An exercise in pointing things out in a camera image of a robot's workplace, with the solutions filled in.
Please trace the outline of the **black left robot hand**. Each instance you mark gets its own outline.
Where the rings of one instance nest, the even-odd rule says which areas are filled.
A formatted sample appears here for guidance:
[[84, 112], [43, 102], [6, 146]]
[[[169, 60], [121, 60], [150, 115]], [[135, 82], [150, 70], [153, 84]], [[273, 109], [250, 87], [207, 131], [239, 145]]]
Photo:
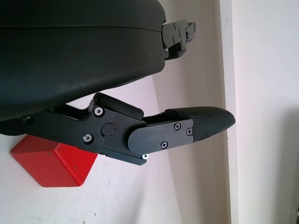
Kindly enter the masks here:
[[141, 109], [103, 94], [164, 69], [195, 37], [157, 0], [3, 0], [0, 132], [28, 134], [135, 165], [235, 123], [218, 107]]

